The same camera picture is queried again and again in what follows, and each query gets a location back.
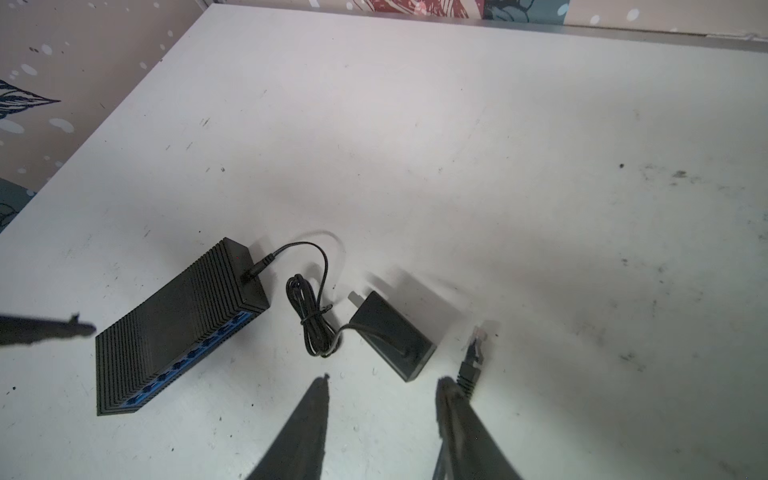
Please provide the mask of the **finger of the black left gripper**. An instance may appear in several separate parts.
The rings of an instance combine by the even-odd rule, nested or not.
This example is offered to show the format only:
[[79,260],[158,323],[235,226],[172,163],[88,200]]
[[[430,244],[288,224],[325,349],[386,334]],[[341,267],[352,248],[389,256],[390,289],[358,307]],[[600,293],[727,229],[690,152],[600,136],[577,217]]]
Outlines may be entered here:
[[2,315],[0,324],[2,347],[32,345],[46,340],[87,338],[96,333],[96,327],[90,323],[81,323],[78,314],[65,320]]

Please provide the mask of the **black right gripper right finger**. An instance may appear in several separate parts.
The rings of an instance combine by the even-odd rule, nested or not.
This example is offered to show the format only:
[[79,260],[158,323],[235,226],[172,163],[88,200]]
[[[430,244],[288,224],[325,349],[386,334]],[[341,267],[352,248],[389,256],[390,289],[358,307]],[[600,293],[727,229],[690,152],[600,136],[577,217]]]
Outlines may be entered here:
[[436,413],[442,446],[434,479],[521,479],[450,377],[438,380]]

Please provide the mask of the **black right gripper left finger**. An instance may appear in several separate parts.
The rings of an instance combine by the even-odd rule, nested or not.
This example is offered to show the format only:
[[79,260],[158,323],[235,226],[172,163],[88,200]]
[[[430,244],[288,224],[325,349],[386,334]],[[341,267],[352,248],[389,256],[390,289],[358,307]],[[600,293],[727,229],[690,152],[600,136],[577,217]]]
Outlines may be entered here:
[[320,479],[329,415],[329,377],[312,381],[260,462],[252,479]]

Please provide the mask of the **black network switch box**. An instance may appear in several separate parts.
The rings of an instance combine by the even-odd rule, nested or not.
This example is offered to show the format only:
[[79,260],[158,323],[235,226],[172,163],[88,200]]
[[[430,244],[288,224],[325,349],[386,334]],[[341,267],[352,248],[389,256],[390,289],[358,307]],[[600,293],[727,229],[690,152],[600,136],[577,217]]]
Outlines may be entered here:
[[248,248],[224,238],[95,338],[97,413],[134,413],[266,312]]

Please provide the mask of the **black power adapter with cord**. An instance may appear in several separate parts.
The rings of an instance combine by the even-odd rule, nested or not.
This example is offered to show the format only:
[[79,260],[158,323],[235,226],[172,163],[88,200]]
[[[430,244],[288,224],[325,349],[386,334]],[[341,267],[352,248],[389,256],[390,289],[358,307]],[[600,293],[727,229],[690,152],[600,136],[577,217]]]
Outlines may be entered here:
[[330,262],[327,253],[319,245],[310,241],[285,244],[255,262],[242,275],[243,281],[257,280],[279,255],[300,246],[310,246],[322,257],[322,274],[317,288],[301,274],[291,276],[285,284],[287,300],[299,318],[307,354],[314,358],[328,358],[340,349],[343,333],[353,331],[404,382],[411,382],[418,377],[436,350],[436,344],[378,292],[368,294],[350,321],[344,325],[335,327],[325,318],[333,308],[332,304],[323,303]]

